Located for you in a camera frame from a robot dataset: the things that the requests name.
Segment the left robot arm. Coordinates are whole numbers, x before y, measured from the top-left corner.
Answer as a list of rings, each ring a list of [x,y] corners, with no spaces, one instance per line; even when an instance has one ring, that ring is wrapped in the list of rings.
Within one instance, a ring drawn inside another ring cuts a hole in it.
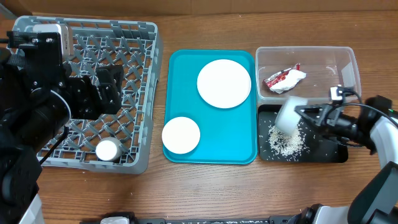
[[[1,47],[1,222],[18,223],[39,190],[51,140],[63,141],[71,119],[96,120],[121,108],[121,65],[97,68],[97,85],[64,62],[57,32],[9,31]]]

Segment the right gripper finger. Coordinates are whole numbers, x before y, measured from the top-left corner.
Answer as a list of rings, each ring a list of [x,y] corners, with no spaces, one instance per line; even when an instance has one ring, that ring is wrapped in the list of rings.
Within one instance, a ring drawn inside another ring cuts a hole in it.
[[[294,111],[300,115],[304,114],[322,114],[323,105],[298,105],[294,108]]]
[[[296,113],[301,117],[301,120],[314,132],[324,135],[325,124],[322,121],[323,112],[319,110],[297,110]]]

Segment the white paper cup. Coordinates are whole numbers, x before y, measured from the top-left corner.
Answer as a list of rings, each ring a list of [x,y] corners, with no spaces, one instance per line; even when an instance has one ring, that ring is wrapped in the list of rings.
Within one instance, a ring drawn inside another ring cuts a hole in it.
[[[119,158],[122,154],[122,149],[120,148],[120,140],[114,137],[106,137],[102,139],[95,149],[95,153],[98,159],[102,161],[114,161]]]

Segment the white rice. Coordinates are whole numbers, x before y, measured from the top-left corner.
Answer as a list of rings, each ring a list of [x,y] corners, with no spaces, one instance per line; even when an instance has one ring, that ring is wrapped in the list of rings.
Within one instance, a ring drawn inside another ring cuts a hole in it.
[[[311,144],[318,143],[320,136],[300,121],[292,135],[283,133],[274,124],[264,126],[259,133],[259,151],[266,154],[266,160],[287,159],[298,161],[300,156],[311,153]]]

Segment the red snack wrapper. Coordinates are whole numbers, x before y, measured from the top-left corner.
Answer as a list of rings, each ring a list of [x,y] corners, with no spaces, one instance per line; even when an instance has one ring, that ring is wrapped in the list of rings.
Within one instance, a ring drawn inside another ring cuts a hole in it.
[[[271,88],[273,85],[276,83],[282,81],[285,79],[285,77],[288,75],[288,73],[291,70],[300,70],[300,64],[296,63],[292,67],[286,68],[284,70],[281,70],[273,75],[271,75],[269,78],[264,79],[262,82],[265,84],[267,87]]]

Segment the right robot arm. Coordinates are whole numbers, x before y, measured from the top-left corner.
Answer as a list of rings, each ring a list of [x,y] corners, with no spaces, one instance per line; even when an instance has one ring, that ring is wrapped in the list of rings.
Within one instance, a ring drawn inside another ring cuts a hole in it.
[[[377,155],[381,170],[350,206],[315,204],[289,223],[397,223],[397,111],[392,101],[377,95],[364,103],[357,118],[345,115],[344,101],[297,105],[295,112],[314,130],[337,141],[351,141]]]

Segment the grey bowl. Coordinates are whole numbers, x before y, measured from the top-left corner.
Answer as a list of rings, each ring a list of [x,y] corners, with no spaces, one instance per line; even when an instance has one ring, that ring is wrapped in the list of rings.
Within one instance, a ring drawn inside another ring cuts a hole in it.
[[[291,136],[297,128],[301,116],[295,112],[296,106],[307,105],[308,100],[297,96],[290,96],[280,108],[275,119],[275,127],[282,133]]]

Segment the white tissue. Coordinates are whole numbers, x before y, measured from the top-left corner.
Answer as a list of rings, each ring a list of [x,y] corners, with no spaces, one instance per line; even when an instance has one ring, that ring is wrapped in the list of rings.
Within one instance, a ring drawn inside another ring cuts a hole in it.
[[[304,79],[306,76],[307,74],[301,72],[300,70],[291,69],[287,72],[286,75],[281,76],[275,84],[272,84],[269,89],[273,92],[281,94],[284,91],[289,91],[290,89],[292,89],[300,80]]]

